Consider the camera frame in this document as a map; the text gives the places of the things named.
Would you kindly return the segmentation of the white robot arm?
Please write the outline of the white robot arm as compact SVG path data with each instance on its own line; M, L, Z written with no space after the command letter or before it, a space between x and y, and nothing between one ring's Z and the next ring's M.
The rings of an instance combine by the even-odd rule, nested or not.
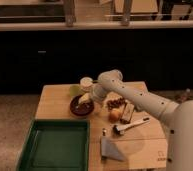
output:
M193 100L172 100L127 86L119 70L102 72L90 97L102 103L110 92L140 107L169 128L166 171L193 171Z

